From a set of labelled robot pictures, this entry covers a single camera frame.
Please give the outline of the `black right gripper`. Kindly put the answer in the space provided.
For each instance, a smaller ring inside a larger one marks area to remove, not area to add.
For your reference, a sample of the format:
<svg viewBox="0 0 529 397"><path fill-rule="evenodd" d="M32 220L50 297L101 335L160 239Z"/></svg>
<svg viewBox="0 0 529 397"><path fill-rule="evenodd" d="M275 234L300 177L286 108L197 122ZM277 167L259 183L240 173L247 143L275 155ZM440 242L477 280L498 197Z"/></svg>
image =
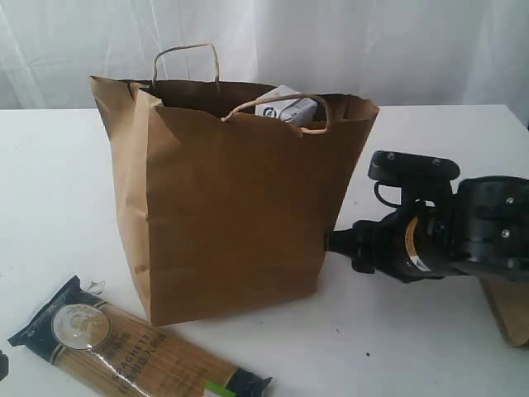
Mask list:
<svg viewBox="0 0 529 397"><path fill-rule="evenodd" d="M460 176L454 161L376 151L368 176L377 200L393 212L377 222L356 222L357 237L352 229L327 233L325 251L353 256L352 268L360 273L378 271L403 283L471 274L448 247L451 181Z"/></svg>

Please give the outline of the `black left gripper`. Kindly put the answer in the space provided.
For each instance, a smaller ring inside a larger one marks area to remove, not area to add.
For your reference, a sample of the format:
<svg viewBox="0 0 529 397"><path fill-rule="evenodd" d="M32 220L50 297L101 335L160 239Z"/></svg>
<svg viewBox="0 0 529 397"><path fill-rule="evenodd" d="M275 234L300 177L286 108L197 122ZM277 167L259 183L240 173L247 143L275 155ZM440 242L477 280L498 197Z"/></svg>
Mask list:
<svg viewBox="0 0 529 397"><path fill-rule="evenodd" d="M5 353L0 352L0 380L5 379L8 373L9 373L9 358Z"/></svg>

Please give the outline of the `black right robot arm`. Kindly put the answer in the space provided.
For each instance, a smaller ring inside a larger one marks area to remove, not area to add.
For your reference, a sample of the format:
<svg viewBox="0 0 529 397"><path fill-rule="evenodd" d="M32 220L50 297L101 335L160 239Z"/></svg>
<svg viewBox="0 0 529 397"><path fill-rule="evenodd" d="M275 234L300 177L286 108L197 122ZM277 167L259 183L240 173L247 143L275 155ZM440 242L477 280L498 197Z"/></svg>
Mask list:
<svg viewBox="0 0 529 397"><path fill-rule="evenodd" d="M380 271L403 283L447 276L528 279L528 181L512 176L451 181L452 160L376 151L368 176L393 212L359 220L325 237L325 249L350 258L360 273Z"/></svg>

